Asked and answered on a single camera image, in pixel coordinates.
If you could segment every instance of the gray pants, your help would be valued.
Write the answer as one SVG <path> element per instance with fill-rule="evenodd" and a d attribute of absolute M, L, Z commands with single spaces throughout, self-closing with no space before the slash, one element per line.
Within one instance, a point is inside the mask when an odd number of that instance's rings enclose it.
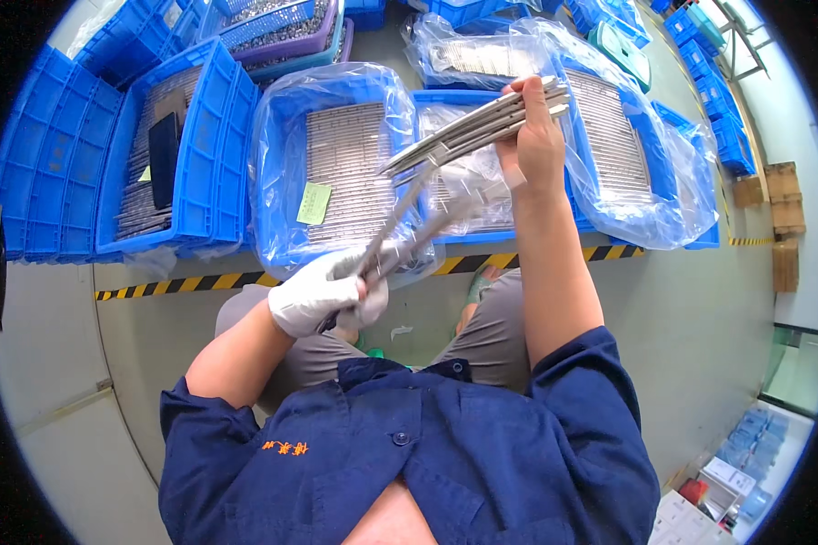
<path fill-rule="evenodd" d="M 239 322 L 267 297 L 269 288 L 249 284 L 230 297 L 218 312 L 215 336 Z M 469 361 L 476 384 L 503 386 L 524 391 L 530 376 L 527 345 L 524 343 L 524 295 L 521 269 L 511 270 L 487 289 L 467 326 L 452 339 L 432 363 L 452 357 Z M 337 377 L 337 364 L 347 357 L 364 357 L 354 346 L 330 333 L 297 339 L 285 354 L 258 403 L 269 414 L 289 394 Z"/>

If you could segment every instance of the red object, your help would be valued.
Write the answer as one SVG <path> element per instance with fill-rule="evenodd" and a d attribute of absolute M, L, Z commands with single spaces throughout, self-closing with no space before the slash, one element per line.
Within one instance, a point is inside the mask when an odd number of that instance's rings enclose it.
<path fill-rule="evenodd" d="M 708 483 L 696 479 L 688 479 L 678 490 L 678 493 L 693 505 L 699 505 L 707 490 L 709 490 Z"/>

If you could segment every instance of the white glove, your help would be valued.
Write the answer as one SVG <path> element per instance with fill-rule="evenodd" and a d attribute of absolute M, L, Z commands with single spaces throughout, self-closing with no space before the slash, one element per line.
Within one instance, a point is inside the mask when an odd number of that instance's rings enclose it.
<path fill-rule="evenodd" d="M 346 330 L 359 330 L 378 320 L 388 306 L 388 282 L 384 278 L 362 301 L 359 287 L 364 291 L 366 287 L 360 278 L 333 280 L 348 274 L 365 250 L 349 248 L 321 256 L 271 289 L 267 295 L 269 311 L 279 327 L 294 338 L 309 337 L 331 311 L 339 309 L 343 310 L 337 325 Z"/>

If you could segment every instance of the green label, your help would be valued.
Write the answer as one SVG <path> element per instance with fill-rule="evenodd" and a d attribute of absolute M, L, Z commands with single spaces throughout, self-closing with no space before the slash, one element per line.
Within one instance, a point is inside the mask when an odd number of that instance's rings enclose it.
<path fill-rule="evenodd" d="M 300 209 L 297 210 L 297 222 L 309 225 L 324 223 L 324 214 L 327 213 L 327 203 L 330 202 L 331 191 L 330 186 L 320 186 L 307 181 L 306 189 L 303 191 L 303 200 L 300 202 Z"/>

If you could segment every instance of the navy blue work jacket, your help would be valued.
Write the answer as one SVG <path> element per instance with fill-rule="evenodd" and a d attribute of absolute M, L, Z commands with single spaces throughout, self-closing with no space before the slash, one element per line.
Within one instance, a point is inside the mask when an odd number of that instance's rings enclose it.
<path fill-rule="evenodd" d="M 262 429 L 248 407 L 161 395 L 160 513 L 175 543 L 339 543 L 402 475 L 437 542 L 641 543 L 658 479 L 604 327 L 535 366 L 525 395 L 466 361 L 358 357 Z"/>

